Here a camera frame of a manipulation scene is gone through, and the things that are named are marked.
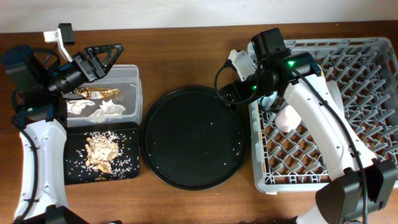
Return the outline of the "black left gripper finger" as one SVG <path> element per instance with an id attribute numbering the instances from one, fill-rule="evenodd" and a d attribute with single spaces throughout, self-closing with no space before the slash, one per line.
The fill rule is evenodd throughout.
<path id="1" fill-rule="evenodd" d="M 85 48 L 85 52 L 91 57 L 99 57 L 102 54 L 111 58 L 118 57 L 123 51 L 124 47 L 121 44 L 98 45 Z"/>
<path id="2" fill-rule="evenodd" d="M 99 69 L 96 72 L 98 77 L 104 77 L 116 63 L 123 49 L 99 49 L 96 51 L 96 61 Z"/>

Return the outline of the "gold foil wrapper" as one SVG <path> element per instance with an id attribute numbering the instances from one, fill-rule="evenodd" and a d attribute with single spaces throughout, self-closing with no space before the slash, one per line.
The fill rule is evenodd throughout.
<path id="1" fill-rule="evenodd" d="M 79 87 L 74 93 L 82 96 L 84 99 L 99 100 L 117 96 L 120 94 L 120 91 L 118 88 Z"/>

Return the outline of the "blue plastic cup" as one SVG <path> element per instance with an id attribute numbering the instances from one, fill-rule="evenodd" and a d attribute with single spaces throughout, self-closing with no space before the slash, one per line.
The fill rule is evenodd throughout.
<path id="1" fill-rule="evenodd" d="M 272 105 L 276 99 L 277 95 L 262 96 L 257 102 L 262 108 L 267 108 L 269 105 Z"/>

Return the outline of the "pink plastic cup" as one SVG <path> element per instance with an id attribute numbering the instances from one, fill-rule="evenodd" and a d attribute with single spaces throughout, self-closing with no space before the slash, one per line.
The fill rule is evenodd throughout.
<path id="1" fill-rule="evenodd" d="M 291 105 L 285 106 L 280 110 L 275 118 L 275 125 L 277 128 L 285 133 L 296 129 L 301 123 L 300 115 L 294 110 Z"/>

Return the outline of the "grey round plate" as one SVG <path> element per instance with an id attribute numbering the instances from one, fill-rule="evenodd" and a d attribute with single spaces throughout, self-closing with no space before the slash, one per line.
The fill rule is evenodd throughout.
<path id="1" fill-rule="evenodd" d="M 334 80 L 328 81 L 326 83 L 328 91 L 330 92 L 331 97 L 333 98 L 335 104 L 337 105 L 340 113 L 345 116 L 345 109 L 343 105 L 343 99 L 341 97 L 340 89 L 338 88 L 337 82 Z"/>

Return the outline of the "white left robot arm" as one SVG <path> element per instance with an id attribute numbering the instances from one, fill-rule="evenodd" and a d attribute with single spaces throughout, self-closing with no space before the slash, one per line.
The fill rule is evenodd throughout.
<path id="1" fill-rule="evenodd" d="M 52 49 L 19 45 L 2 57 L 6 74 L 16 84 L 11 101 L 23 147 L 21 196 L 14 223 L 84 223 L 69 208 L 63 169 L 67 141 L 67 102 L 63 97 L 86 82 L 105 77 L 122 54 L 121 44 L 85 48 L 64 65 L 50 68 L 37 53 Z"/>

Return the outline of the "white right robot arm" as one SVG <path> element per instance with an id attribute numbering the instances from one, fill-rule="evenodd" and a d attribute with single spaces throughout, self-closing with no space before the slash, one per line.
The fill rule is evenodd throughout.
<path id="1" fill-rule="evenodd" d="M 289 50 L 253 60 L 245 51 L 232 50 L 224 68 L 239 79 L 217 89 L 233 104 L 250 104 L 277 92 L 300 116 L 326 164 L 330 183 L 315 194 L 316 204 L 293 223 L 347 223 L 383 209 L 397 180 L 391 160 L 379 161 L 353 131 L 336 105 L 320 66 L 312 55 Z"/>

